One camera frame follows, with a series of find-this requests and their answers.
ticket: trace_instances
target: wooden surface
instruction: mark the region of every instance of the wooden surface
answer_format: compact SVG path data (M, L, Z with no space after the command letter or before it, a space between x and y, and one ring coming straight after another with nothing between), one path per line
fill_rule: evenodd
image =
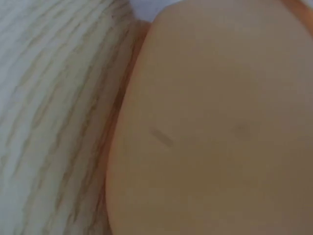
M110 233L108 133L142 39L126 0L0 0L1 235Z

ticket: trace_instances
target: wood grain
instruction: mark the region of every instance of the wood grain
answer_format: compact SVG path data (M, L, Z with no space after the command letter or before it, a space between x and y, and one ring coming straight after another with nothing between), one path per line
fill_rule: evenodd
M140 29L126 0L0 0L1 235L110 234L106 153Z

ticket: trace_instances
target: mark on eggshell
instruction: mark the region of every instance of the mark on eggshell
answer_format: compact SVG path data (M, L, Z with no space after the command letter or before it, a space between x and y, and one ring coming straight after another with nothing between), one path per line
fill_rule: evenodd
M151 134L162 144L166 145L167 147L172 147L174 142L173 140L168 137L165 133L161 132L158 129L152 128Z

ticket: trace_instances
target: light wood table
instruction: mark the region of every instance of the light wood table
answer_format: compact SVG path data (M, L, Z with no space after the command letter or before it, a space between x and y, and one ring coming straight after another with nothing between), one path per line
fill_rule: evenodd
M106 156L144 38L136 1L0 0L1 235L110 233Z

